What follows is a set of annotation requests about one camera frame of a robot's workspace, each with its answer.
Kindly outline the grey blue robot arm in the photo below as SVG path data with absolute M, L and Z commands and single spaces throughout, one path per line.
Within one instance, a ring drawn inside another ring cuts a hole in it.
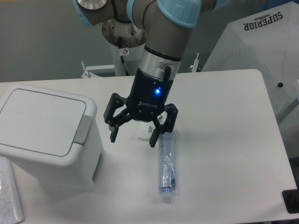
M 128 97 L 113 93 L 104 112 L 110 140 L 130 120 L 153 122 L 149 144 L 170 133 L 178 109 L 166 104 L 175 75 L 200 13 L 214 11 L 225 0 L 75 0 L 82 22 L 94 26 L 114 19 L 146 33 L 144 50 Z

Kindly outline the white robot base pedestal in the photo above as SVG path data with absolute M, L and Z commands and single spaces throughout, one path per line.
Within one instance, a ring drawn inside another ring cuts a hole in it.
M 144 46 L 145 44 L 133 48 L 119 48 L 110 44 L 115 68 L 118 69 L 120 67 L 120 62 L 122 62 L 128 64 L 129 69 L 137 72 Z

